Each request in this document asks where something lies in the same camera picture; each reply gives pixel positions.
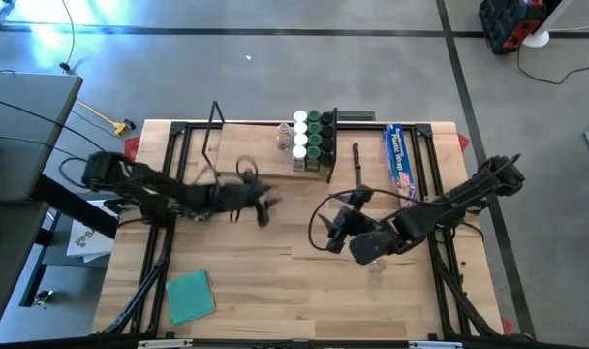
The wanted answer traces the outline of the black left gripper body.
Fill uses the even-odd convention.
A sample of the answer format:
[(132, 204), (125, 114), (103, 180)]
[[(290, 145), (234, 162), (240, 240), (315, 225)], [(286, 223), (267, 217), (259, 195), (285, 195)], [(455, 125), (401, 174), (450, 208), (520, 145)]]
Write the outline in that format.
[(209, 211), (223, 213), (255, 207), (264, 194), (259, 182), (214, 184), (209, 193)]

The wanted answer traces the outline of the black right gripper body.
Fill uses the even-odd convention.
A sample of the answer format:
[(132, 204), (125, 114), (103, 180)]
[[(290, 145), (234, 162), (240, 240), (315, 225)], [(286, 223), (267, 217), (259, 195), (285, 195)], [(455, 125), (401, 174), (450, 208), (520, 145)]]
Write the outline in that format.
[(340, 210), (340, 215), (342, 232), (351, 238), (349, 249), (358, 264), (367, 265), (393, 253), (399, 235), (389, 223), (347, 207)]

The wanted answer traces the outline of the black kitchen knife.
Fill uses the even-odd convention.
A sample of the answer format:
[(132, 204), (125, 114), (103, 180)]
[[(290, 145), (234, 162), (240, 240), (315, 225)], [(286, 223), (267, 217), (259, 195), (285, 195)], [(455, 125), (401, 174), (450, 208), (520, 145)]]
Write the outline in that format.
[(359, 144), (358, 143), (353, 143), (352, 152), (353, 152), (353, 158), (354, 158), (356, 187), (358, 188), (362, 185), (361, 165), (360, 165), (360, 155), (359, 155)]

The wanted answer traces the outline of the blue plastic wrap box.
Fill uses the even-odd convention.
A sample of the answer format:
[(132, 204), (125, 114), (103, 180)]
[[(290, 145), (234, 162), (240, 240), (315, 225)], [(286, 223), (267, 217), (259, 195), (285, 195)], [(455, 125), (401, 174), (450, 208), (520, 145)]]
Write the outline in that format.
[(388, 124), (383, 131), (390, 181), (401, 196), (400, 207), (409, 207), (416, 198), (416, 185), (401, 124)]

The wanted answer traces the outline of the green folded cloth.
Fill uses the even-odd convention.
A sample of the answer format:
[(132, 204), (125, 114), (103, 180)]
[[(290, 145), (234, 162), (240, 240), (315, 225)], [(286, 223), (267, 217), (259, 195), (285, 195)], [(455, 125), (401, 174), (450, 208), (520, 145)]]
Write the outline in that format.
[(166, 284), (170, 320), (182, 325), (213, 314), (216, 305), (206, 269), (183, 274)]

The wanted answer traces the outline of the white cardboard box with logo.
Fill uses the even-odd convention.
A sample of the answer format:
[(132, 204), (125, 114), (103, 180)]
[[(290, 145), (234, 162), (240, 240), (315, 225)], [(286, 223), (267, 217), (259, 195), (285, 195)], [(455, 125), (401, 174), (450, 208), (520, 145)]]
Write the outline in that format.
[(90, 263), (110, 254), (114, 239), (85, 226), (76, 220), (72, 222), (66, 256), (80, 258)]

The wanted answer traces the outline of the black diagonal strut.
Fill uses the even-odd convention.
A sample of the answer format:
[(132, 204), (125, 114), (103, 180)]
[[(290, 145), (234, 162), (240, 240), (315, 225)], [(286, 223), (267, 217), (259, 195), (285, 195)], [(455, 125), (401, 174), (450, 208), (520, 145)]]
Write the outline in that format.
[(117, 218), (91, 205), (79, 195), (44, 174), (41, 174), (37, 180), (30, 199), (47, 203), (108, 238), (115, 238), (116, 236)]

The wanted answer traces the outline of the light grey desk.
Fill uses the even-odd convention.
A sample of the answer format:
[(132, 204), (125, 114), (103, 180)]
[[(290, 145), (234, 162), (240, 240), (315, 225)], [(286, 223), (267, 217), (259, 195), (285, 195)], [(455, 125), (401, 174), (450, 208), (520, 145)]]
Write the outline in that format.
[(82, 83), (77, 76), (0, 72), (0, 202), (31, 196)]

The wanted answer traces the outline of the dark blue red toolbox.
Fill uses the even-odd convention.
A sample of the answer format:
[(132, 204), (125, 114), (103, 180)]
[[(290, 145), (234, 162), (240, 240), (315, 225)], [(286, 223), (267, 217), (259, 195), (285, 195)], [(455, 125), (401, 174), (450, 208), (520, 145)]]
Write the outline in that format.
[(538, 29), (545, 12), (544, 0), (482, 0), (478, 16), (491, 51), (508, 54)]

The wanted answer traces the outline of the dark grey desk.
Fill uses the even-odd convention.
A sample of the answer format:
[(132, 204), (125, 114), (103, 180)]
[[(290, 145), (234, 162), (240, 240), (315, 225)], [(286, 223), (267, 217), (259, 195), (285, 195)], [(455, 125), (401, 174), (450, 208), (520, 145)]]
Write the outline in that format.
[(0, 203), (0, 320), (48, 209), (45, 203)]

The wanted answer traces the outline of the white floor stand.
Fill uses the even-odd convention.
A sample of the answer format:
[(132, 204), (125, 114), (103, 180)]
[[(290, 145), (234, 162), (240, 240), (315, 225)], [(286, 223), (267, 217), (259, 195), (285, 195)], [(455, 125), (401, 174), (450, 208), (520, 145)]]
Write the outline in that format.
[(544, 18), (540, 26), (522, 42), (527, 48), (542, 48), (550, 40), (550, 32), (561, 14), (574, 0), (543, 0), (545, 4)]

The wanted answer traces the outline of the wooden shelf with black frame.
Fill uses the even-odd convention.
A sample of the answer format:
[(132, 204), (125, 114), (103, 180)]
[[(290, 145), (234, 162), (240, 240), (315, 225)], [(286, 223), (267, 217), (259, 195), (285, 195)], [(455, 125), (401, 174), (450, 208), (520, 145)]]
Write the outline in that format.
[[(330, 183), (335, 170), (337, 155), (337, 111), (333, 113), (332, 125), (334, 128), (332, 151), (334, 163), (327, 177), (319, 176), (318, 172), (295, 172), (293, 170), (292, 149), (294, 144), (294, 113), (290, 121), (275, 121), (269, 123), (241, 123), (225, 119), (219, 104), (214, 101), (206, 124), (202, 151), (207, 155), (208, 141), (213, 131), (218, 132), (219, 142), (216, 159), (206, 161), (209, 168), (217, 174), (240, 175), (245, 170), (250, 170), (254, 175), (270, 177), (321, 179)], [(280, 134), (278, 125), (288, 123), (293, 133), (290, 135), (292, 142), (289, 149), (283, 151), (277, 148), (276, 138)]]

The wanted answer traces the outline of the silver metal bracket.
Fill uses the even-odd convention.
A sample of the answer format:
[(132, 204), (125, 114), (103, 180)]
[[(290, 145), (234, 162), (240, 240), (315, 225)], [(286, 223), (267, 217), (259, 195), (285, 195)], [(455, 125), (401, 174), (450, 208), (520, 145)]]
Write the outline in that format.
[(140, 341), (137, 349), (187, 349), (193, 346), (193, 339), (154, 339)]
[(452, 341), (419, 341), (413, 340), (408, 342), (409, 349), (464, 349), (460, 342)]

